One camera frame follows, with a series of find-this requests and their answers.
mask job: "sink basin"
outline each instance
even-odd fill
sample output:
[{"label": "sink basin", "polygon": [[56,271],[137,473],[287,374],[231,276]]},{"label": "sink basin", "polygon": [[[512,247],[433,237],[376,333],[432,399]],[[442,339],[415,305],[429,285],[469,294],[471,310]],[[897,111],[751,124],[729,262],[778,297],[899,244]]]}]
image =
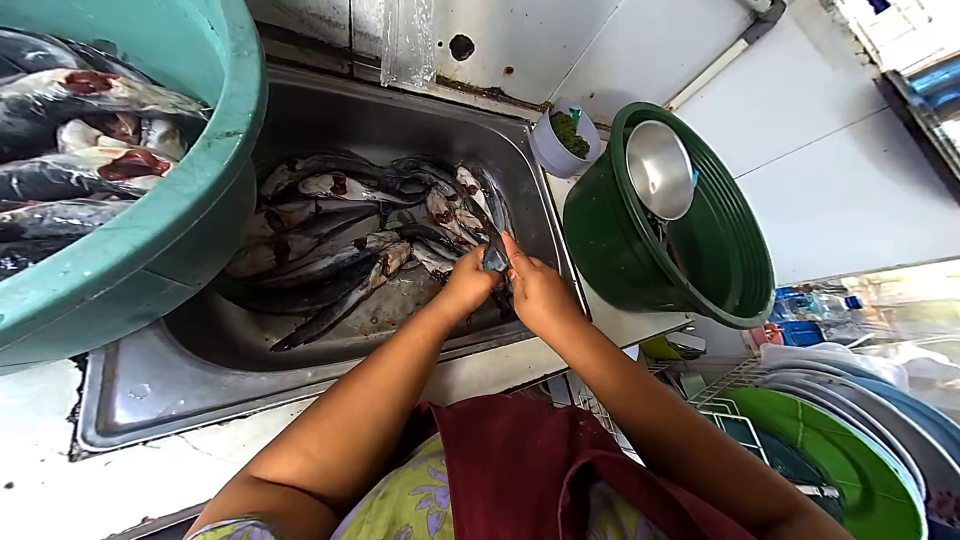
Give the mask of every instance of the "sink basin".
[{"label": "sink basin", "polygon": [[[259,178],[288,153],[323,148],[381,164],[417,153],[479,162],[499,180],[517,242],[557,268],[586,309],[528,122],[287,67],[269,74]],[[270,346],[302,317],[248,312],[204,289],[88,355],[77,443],[101,452],[317,395],[439,290],[422,267],[402,270],[323,339],[276,354]],[[488,301],[450,335],[441,361],[531,336]]]}]

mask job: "forearm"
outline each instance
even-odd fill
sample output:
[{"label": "forearm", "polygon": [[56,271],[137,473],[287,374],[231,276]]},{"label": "forearm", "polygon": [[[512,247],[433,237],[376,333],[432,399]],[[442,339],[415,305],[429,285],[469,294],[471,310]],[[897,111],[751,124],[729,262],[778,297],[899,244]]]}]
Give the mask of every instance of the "forearm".
[{"label": "forearm", "polygon": [[[558,329],[545,339],[593,391],[652,470],[757,536],[782,532],[783,524],[795,526],[798,518],[811,516],[813,523],[823,525],[821,530],[842,533],[786,479],[714,427],[593,325]],[[745,494],[749,503],[744,503]],[[821,518],[832,525],[822,524]],[[799,530],[810,532],[802,526]]]},{"label": "forearm", "polygon": [[245,472],[295,487],[332,508],[377,478],[456,319],[430,303],[341,377],[260,452]]}]

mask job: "rust stain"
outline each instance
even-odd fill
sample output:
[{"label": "rust stain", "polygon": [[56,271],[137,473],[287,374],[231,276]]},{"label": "rust stain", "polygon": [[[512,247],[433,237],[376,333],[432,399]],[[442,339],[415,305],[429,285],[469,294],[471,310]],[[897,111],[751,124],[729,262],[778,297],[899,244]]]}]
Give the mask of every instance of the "rust stain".
[{"label": "rust stain", "polygon": [[520,107],[522,109],[536,110],[539,112],[544,112],[550,108],[549,103],[530,103],[529,101],[523,101],[522,99],[516,99],[503,91],[503,88],[500,86],[474,86],[469,83],[464,83],[461,81],[456,81],[450,79],[443,74],[437,74],[437,85],[444,86],[453,90],[464,92],[466,94],[479,96],[486,99],[491,99],[505,105],[512,105],[514,107]]}]

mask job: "dish rack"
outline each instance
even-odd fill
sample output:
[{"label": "dish rack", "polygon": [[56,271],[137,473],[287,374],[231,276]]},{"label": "dish rack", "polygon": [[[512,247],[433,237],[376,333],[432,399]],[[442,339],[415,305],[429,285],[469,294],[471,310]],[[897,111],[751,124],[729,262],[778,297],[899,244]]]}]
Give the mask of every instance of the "dish rack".
[{"label": "dish rack", "polygon": [[[653,365],[648,366],[648,369],[651,375],[656,375],[666,371],[675,364],[676,362],[659,360]],[[736,433],[739,433],[740,436],[734,437],[734,439],[736,439],[741,446],[769,465],[770,461],[767,459],[767,454],[763,450],[763,445],[760,444],[759,438],[756,436],[756,430],[754,429],[753,423],[749,418],[739,414],[739,410],[736,408],[736,403],[731,400],[720,398],[720,395],[728,388],[755,386],[756,382],[766,375],[766,373],[766,370],[760,367],[760,361],[758,359],[747,359],[731,369],[720,379],[715,380],[713,383],[707,385],[703,390],[697,392],[693,396],[688,396],[686,400],[688,403],[693,405],[694,408],[699,410],[701,414],[707,416],[714,426],[720,428],[731,436],[733,436],[733,434],[732,430],[728,430],[729,427],[732,427],[735,424],[741,424],[745,426],[745,430],[735,431]],[[613,438],[625,453],[631,456],[636,456],[636,452],[630,445],[630,441],[627,440],[627,437],[622,431],[620,431],[620,428],[617,427],[616,422],[613,421],[613,418],[609,412],[607,412],[603,405],[600,404],[599,400],[597,400],[596,396],[594,396],[593,393],[590,392],[585,386],[583,387],[583,390],[578,392],[574,402],[576,406],[592,413],[597,420],[600,421],[600,424],[604,427],[604,429],[613,435]]]}]

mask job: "hand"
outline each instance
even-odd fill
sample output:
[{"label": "hand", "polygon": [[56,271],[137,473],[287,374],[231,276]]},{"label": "hand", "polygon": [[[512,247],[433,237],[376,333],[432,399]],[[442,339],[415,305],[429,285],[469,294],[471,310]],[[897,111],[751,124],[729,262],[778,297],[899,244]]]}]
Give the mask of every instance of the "hand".
[{"label": "hand", "polygon": [[513,266],[507,275],[514,286],[514,309],[523,324],[543,338],[589,324],[560,274],[542,260],[524,255],[508,233],[501,236]]},{"label": "hand", "polygon": [[434,299],[434,302],[446,307],[458,321],[480,307],[503,279],[500,274],[483,269],[486,247],[479,246],[460,257],[453,266],[453,273],[450,274],[444,290]]}]

